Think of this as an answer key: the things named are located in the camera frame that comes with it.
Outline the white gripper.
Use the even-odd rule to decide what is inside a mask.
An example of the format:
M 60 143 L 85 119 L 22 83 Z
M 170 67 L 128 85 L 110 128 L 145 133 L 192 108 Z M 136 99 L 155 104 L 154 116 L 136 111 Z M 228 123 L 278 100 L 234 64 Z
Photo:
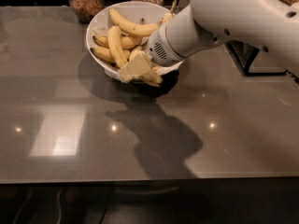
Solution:
M 163 67 L 169 67 L 184 60 L 169 44 L 165 24 L 149 36 L 148 50 L 151 59 Z M 131 61 L 119 70 L 119 80 L 127 83 L 148 73 L 151 70 L 151 61 L 148 54 L 143 51 L 137 53 Z

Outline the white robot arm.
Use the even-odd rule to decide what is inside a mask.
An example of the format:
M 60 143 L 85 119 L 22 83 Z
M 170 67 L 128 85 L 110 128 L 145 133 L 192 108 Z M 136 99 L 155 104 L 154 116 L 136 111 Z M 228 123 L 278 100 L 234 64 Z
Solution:
M 279 0 L 190 0 L 173 19 L 153 32 L 149 50 L 118 72 L 127 83 L 148 73 L 151 63 L 171 66 L 194 53 L 228 41 L 249 44 L 299 74 L 299 13 Z

